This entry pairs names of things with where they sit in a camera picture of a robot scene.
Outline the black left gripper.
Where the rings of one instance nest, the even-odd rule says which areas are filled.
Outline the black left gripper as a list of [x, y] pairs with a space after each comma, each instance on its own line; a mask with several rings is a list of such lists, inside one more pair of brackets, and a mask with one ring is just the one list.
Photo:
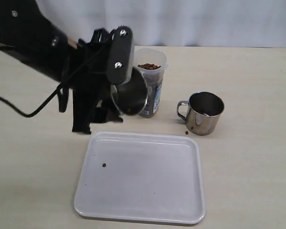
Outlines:
[[123, 122], [110, 98], [110, 83], [130, 81], [133, 56], [133, 32], [127, 26], [97, 29], [90, 42], [71, 43], [67, 85], [72, 89], [73, 132], [89, 134], [91, 123]]

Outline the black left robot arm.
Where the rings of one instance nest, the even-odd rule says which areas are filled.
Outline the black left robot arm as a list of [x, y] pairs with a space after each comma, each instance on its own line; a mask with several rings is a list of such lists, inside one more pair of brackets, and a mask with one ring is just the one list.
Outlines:
[[110, 89], [130, 80], [133, 49], [133, 32], [127, 26], [96, 29], [89, 42], [71, 42], [42, 15], [36, 1], [0, 0], [0, 50], [58, 82], [35, 111], [19, 111], [26, 118], [54, 97], [65, 112], [72, 94], [73, 132], [89, 134], [91, 123], [122, 122]]

